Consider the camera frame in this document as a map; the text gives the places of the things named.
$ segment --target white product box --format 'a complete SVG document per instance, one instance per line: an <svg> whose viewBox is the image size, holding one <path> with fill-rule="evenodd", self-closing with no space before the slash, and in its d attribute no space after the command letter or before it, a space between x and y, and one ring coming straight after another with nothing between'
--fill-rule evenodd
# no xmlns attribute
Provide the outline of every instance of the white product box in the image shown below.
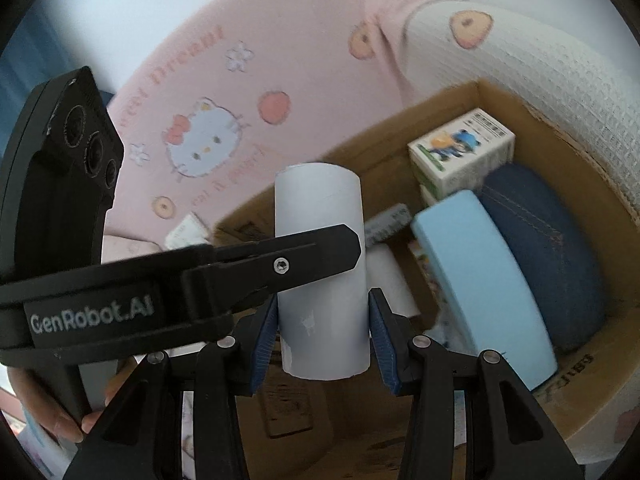
<svg viewBox="0 0 640 480"><path fill-rule="evenodd" d="M484 178L513 160L515 135L480 108L409 143L414 173L436 200L479 189Z"/></svg>

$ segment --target silver bolt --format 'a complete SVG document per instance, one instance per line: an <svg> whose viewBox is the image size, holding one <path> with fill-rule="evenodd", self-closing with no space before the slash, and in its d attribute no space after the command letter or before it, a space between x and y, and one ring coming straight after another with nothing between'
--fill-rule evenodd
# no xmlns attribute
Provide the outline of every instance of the silver bolt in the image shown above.
<svg viewBox="0 0 640 480"><path fill-rule="evenodd" d="M417 335L413 339L414 345L418 348L428 348L431 345L431 339L425 335Z"/></svg>
<svg viewBox="0 0 640 480"><path fill-rule="evenodd" d="M225 335L222 339L218 341L218 346L220 348L231 348L236 344L236 338L232 335Z"/></svg>
<svg viewBox="0 0 640 480"><path fill-rule="evenodd" d="M495 365L500 362L500 354L495 350L487 350L484 354L482 354L482 359L487 361L488 363Z"/></svg>
<svg viewBox="0 0 640 480"><path fill-rule="evenodd" d="M278 274L286 274L289 270L289 261L286 258L276 258L273 261L273 270Z"/></svg>
<svg viewBox="0 0 640 480"><path fill-rule="evenodd" d="M146 356L146 360L153 365L157 365L164 360L164 352L153 352Z"/></svg>

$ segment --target dark blue pouch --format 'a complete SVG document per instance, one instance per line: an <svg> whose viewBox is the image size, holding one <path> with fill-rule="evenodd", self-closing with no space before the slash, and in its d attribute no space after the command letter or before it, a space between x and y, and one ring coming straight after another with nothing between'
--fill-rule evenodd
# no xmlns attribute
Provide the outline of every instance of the dark blue pouch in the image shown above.
<svg viewBox="0 0 640 480"><path fill-rule="evenodd" d="M484 181L480 202L529 284L552 343L570 351L605 320L600 267L556 193L536 173L507 164Z"/></svg>

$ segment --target white paper roll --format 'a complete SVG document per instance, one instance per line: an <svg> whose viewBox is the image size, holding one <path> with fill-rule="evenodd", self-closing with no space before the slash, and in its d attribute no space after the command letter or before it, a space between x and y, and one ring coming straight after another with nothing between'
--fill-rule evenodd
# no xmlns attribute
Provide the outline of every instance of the white paper roll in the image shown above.
<svg viewBox="0 0 640 480"><path fill-rule="evenodd" d="M394 314L420 316L409 285L387 244L376 244L367 249L367 286L379 287Z"/></svg>
<svg viewBox="0 0 640 480"><path fill-rule="evenodd" d="M331 381L369 368L369 311L360 179L333 164L299 164L275 181L276 236L345 224L360 239L355 268L278 294L282 368Z"/></svg>

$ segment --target finger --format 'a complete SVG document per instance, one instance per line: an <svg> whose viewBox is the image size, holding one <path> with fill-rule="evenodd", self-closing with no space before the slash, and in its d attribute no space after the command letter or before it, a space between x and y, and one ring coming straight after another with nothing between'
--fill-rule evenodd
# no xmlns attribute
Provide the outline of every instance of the finger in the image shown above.
<svg viewBox="0 0 640 480"><path fill-rule="evenodd" d="M122 387L129 376L133 373L133 370L136 369L138 363L133 357L127 359L125 365L122 369L115 374L107 383L107 386L104 389L104 405L108 406L111 402L111 399L115 397L118 393L118 390Z"/></svg>
<svg viewBox="0 0 640 480"><path fill-rule="evenodd" d="M33 419L56 437L82 442L84 436L71 416L43 389L34 375L21 368L8 368L16 397Z"/></svg>
<svg viewBox="0 0 640 480"><path fill-rule="evenodd" d="M102 415L102 410L99 410L98 412L89 413L89 415L85 415L84 418L82 419L82 431L84 431L85 433L89 433L101 415Z"/></svg>

